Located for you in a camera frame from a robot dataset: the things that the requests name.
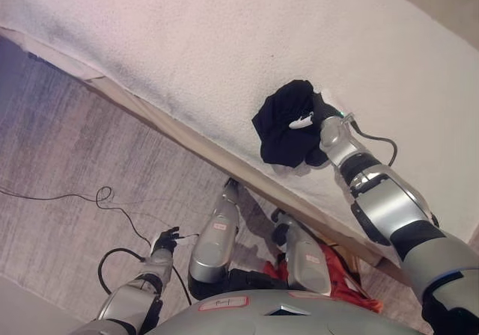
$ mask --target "wooden bed frame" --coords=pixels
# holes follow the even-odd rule
[[[317,207],[265,176],[234,154],[213,143],[210,139],[200,135],[194,129],[179,120],[175,120],[149,102],[131,94],[89,66],[33,40],[28,35],[6,28],[0,28],[0,35],[12,40],[26,52],[33,53],[84,82],[100,96],[120,106],[151,128],[161,132],[206,162],[237,179],[244,186],[272,202],[278,208],[294,215],[315,230],[320,237],[338,243],[354,256],[363,259],[401,283],[407,284],[401,270],[385,258],[379,249],[365,237],[361,239],[349,227],[321,212]]]

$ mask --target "bed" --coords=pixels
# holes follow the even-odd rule
[[[262,162],[251,119],[280,86],[327,87],[363,130],[398,143],[394,169],[446,231],[468,241],[478,225],[479,52],[405,0],[0,0],[0,27],[398,280],[331,167]]]

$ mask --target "robot leg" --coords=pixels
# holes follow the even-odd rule
[[[331,281],[321,247],[290,215],[278,210],[272,216],[276,228],[273,241],[286,245],[288,286],[290,289],[331,294]]]

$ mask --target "red label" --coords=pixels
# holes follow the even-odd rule
[[[226,224],[222,224],[222,223],[213,223],[213,228],[217,230],[226,230],[227,226]]]

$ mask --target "white label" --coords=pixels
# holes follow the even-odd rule
[[[222,298],[207,301],[198,308],[198,311],[231,309],[235,307],[247,307],[249,298],[247,296],[232,296],[230,298]]]
[[[226,230],[226,224],[214,223],[213,228],[217,230]]]
[[[321,261],[316,258],[315,256],[312,256],[312,255],[309,255],[309,254],[306,254],[306,260],[309,261],[309,262],[313,262],[314,264],[320,264]]]

